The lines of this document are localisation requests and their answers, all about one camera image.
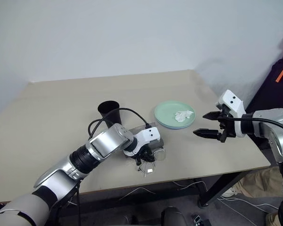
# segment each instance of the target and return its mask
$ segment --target stacked plates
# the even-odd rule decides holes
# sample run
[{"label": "stacked plates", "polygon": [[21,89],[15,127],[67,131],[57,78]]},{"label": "stacked plates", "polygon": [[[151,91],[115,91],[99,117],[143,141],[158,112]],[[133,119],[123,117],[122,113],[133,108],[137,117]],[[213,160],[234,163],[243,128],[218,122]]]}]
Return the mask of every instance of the stacked plates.
[{"label": "stacked plates", "polygon": [[[192,111],[194,112],[189,119],[185,119],[183,122],[175,120],[175,113],[178,111]],[[158,104],[155,108],[154,115],[156,120],[169,129],[183,129],[190,126],[195,120],[194,109],[182,102],[169,100]]]}]

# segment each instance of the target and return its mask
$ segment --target white tissue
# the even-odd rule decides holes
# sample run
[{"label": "white tissue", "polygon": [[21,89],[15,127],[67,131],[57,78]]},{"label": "white tissue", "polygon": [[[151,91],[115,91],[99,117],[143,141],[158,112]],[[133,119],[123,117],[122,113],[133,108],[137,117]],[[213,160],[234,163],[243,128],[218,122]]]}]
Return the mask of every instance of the white tissue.
[{"label": "white tissue", "polygon": [[191,112],[189,110],[187,111],[178,111],[175,113],[175,120],[178,122],[183,122],[185,118],[190,118],[191,114],[194,114],[194,112]]}]

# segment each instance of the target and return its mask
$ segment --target table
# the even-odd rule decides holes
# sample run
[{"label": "table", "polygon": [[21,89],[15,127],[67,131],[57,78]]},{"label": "table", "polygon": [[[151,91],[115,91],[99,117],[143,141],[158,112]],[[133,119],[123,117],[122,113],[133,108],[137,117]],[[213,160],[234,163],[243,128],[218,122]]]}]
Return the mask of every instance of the table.
[{"label": "table", "polygon": [[[166,158],[157,162],[154,173],[143,177],[135,160],[118,152],[82,182],[82,193],[225,174],[202,194],[205,205],[246,171],[270,165],[248,137],[222,144],[192,133],[218,128],[216,121],[202,118],[216,110],[217,96],[192,70],[38,82],[27,85],[0,114],[0,202],[30,192],[45,170],[83,145],[89,122],[100,117],[97,106],[106,100],[136,110],[149,122],[155,121],[159,102],[178,100],[195,109],[196,119],[180,130],[158,124]],[[122,111],[121,119],[128,129],[142,125],[131,112]],[[103,123],[98,132],[105,128]]]}]

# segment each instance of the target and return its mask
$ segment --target table leg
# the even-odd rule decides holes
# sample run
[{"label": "table leg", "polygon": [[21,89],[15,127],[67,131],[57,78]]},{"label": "table leg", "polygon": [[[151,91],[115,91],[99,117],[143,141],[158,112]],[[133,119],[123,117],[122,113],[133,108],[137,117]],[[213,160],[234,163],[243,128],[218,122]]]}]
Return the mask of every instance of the table leg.
[{"label": "table leg", "polygon": [[208,206],[211,202],[215,201],[227,189],[229,189],[234,184],[236,184],[249,172],[250,171],[242,171],[242,172],[223,174],[207,192],[200,194],[200,198],[198,200],[198,206],[199,207]]}]

